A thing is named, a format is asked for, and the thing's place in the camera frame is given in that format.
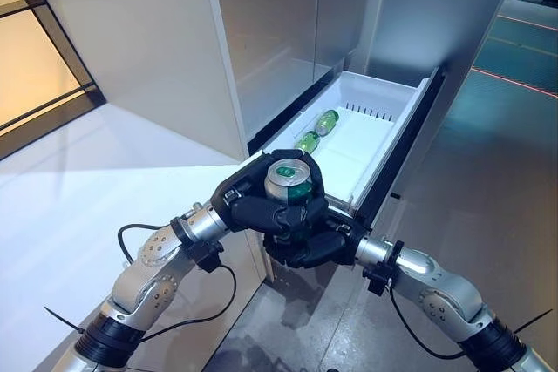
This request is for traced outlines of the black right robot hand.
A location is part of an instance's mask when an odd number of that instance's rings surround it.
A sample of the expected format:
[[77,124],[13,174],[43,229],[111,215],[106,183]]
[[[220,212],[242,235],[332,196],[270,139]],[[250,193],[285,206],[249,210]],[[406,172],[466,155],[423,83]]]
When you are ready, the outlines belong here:
[[305,224],[298,229],[295,224],[281,234],[265,234],[263,245],[267,254],[283,265],[292,268],[313,268],[327,262],[338,265],[355,263],[358,245],[369,230],[354,219],[330,208],[319,215],[306,211]]

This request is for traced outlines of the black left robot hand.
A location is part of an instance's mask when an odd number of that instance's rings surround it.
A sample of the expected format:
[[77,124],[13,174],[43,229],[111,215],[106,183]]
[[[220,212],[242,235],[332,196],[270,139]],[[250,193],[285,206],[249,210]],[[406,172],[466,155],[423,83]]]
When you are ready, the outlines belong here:
[[[286,204],[267,197],[264,180],[272,164],[281,159],[297,159],[310,169],[312,190],[302,204]],[[283,235],[310,229],[328,208],[323,177],[310,154],[295,149],[261,153],[223,180],[210,203],[232,232],[253,229],[260,233]]]

